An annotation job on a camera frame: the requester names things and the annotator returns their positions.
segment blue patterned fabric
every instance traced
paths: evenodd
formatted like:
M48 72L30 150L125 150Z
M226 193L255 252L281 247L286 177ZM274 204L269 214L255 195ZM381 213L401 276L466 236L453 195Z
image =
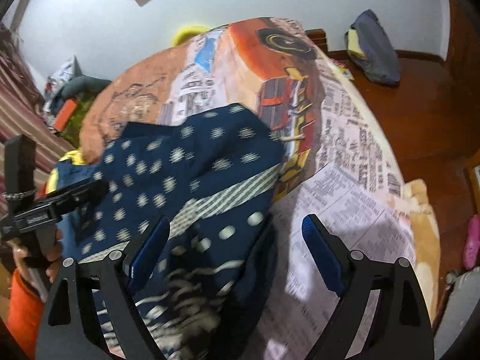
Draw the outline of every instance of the blue patterned fabric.
M57 190L88 179L92 176L96 168L95 165L73 165L71 159L59 161L55 167L58 171ZM81 234L82 225L83 215L81 210L72 211L63 215L62 220L57 223L57 227L63 234L61 242L63 245L62 255L64 258L73 257L78 261L82 258L82 254L77 248L77 242L75 241L75 234Z
M169 218L170 239L134 300L173 359L207 358L216 330L220 341L238 340L219 357L235 358L260 318L276 264L268 210L282 154L268 127L240 104L193 115L178 127L129 123L106 146L92 178L108 181L109 193L75 234L81 262L123 249L149 221ZM101 291L94 297L114 347Z

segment green fabric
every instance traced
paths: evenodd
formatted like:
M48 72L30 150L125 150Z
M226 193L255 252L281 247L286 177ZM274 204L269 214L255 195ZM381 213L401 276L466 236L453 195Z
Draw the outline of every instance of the green fabric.
M92 106L95 98L97 97L94 93L86 92L83 95L83 100L78 103L77 108L71 114L70 118L68 119L65 128L61 132L61 136L70 142L74 147L80 146L80 128L82 128L83 118L85 117L86 113Z

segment pink slipper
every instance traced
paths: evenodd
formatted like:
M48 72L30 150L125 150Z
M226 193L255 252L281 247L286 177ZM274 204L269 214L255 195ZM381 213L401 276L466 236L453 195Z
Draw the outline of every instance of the pink slipper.
M463 266L468 271L477 264L477 254L480 249L480 215L474 215L470 220L469 233L463 250Z

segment picture frame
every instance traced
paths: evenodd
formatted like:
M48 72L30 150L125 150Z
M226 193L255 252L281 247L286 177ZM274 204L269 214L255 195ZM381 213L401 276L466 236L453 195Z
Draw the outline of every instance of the picture frame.
M480 150L467 160L466 170L469 174L478 214L480 213Z

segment screw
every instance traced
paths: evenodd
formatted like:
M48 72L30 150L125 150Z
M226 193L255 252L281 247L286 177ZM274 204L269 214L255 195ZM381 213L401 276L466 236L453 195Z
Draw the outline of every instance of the screw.
M74 260L73 260L72 257L68 257L68 258L63 260L63 266L64 267L71 266L73 263L74 263Z
M407 260L405 257L400 257L398 259L398 263L404 268L407 268L410 265L410 261Z
M445 282L450 286L455 282L455 279L458 277L458 271L453 270L453 271L448 271L448 273L445 276Z
M363 253L360 250L352 250L350 257L354 260L360 261L363 258Z
M118 260L122 256L122 252L120 250L111 251L109 257L112 261Z

